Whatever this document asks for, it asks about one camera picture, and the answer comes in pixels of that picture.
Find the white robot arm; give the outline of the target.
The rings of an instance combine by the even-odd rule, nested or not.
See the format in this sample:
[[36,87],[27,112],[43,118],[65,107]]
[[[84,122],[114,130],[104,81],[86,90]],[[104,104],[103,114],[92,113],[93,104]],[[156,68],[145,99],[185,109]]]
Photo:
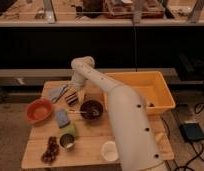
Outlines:
[[94,68],[92,57],[75,58],[72,84],[79,90],[86,80],[107,95],[107,111],[122,171],[167,171],[146,115],[146,102],[130,86]]

